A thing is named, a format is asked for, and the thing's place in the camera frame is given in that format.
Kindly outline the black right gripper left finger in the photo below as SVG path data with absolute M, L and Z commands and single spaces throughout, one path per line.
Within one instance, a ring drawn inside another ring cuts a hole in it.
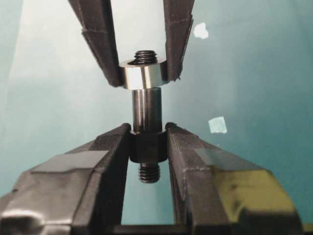
M 23 172 L 0 199 L 3 235 L 99 235 L 121 223 L 130 125 Z

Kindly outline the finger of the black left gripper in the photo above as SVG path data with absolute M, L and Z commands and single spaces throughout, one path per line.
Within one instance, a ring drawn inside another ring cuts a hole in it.
M 163 5 L 167 74 L 169 81 L 175 81 L 182 72 L 184 54 L 193 24 L 194 1 L 164 0 Z
M 111 86 L 122 86 L 109 0 L 69 0 L 97 64 Z

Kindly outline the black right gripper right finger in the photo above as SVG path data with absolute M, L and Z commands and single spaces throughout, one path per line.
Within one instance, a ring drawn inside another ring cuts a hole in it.
M 194 235 L 300 235 L 299 214 L 267 169 L 166 125 L 175 222 Z

